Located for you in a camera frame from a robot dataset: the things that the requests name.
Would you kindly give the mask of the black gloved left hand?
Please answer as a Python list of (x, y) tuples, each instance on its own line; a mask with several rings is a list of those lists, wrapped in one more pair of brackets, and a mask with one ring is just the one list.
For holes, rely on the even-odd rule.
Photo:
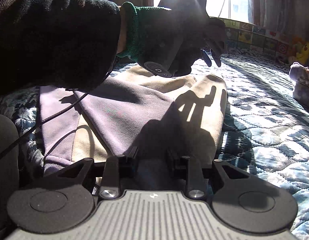
[(156, 7), (120, 7), (118, 57), (128, 57), (153, 75), (188, 75), (195, 61), (221, 66), (226, 27), (206, 11), (207, 0), (160, 0)]

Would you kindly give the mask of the black sleeved left forearm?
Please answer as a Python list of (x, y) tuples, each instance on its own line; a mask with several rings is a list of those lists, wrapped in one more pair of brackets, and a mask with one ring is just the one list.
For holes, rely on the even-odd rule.
[(112, 68), (120, 27), (107, 0), (0, 0), (0, 97), (35, 86), (94, 89)]

